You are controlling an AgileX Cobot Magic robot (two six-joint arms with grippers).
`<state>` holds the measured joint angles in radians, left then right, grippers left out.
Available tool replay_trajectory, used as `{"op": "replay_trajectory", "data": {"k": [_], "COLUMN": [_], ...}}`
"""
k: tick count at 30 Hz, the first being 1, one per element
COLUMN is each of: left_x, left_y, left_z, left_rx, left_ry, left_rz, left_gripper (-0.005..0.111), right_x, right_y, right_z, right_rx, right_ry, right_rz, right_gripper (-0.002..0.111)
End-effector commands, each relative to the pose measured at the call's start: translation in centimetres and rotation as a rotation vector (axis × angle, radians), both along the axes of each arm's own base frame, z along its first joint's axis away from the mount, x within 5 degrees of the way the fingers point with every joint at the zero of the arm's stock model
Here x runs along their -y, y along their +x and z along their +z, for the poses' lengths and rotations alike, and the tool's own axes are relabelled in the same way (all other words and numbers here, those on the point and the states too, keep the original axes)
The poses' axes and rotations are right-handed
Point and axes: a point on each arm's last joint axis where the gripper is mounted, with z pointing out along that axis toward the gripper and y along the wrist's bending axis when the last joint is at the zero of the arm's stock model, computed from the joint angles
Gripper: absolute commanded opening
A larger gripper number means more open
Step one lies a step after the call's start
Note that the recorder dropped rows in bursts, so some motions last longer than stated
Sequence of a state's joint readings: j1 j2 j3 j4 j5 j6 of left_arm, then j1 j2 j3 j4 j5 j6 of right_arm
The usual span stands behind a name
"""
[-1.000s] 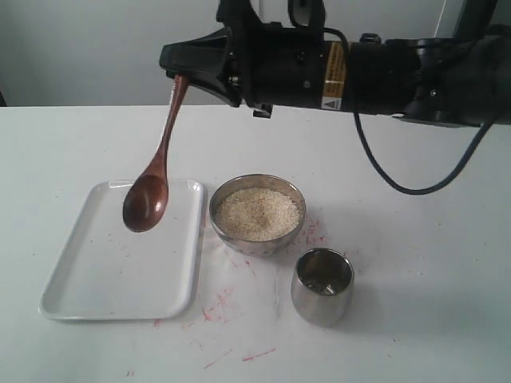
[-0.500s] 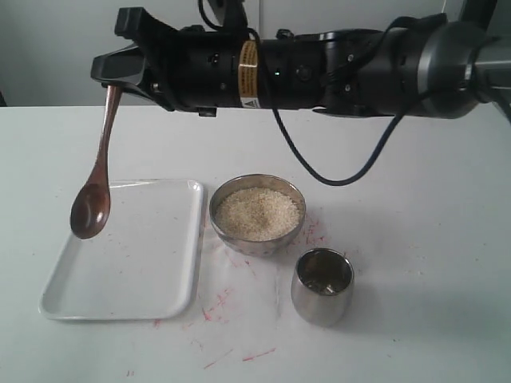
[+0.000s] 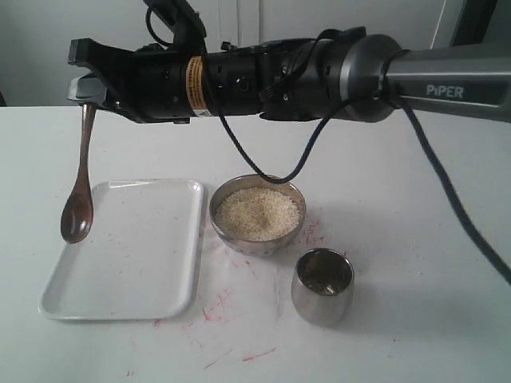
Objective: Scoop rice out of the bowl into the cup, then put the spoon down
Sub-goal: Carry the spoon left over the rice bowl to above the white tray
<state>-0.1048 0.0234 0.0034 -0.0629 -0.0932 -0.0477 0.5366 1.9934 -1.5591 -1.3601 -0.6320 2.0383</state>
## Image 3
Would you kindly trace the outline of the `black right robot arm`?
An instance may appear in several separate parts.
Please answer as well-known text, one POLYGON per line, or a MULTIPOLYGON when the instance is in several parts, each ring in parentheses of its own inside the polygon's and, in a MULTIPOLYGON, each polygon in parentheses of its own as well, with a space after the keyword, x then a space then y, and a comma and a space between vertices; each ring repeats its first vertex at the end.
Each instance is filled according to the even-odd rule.
POLYGON ((408 50, 355 27, 244 48, 224 43, 201 56, 187 47, 128 51, 82 38, 71 42, 68 62, 87 69, 71 81, 70 100, 142 124, 219 115, 374 123, 398 97, 432 113, 510 119, 509 44, 408 50))

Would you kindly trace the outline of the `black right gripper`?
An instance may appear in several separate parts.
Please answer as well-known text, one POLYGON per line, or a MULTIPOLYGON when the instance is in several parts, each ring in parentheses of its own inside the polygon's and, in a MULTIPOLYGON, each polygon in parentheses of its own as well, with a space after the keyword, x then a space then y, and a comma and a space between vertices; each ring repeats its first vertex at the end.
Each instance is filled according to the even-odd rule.
POLYGON ((211 116, 206 65, 198 49, 143 47, 129 51, 91 38, 70 42, 68 64, 99 73, 75 77, 67 99, 101 105, 141 124, 187 124, 193 116, 211 116))

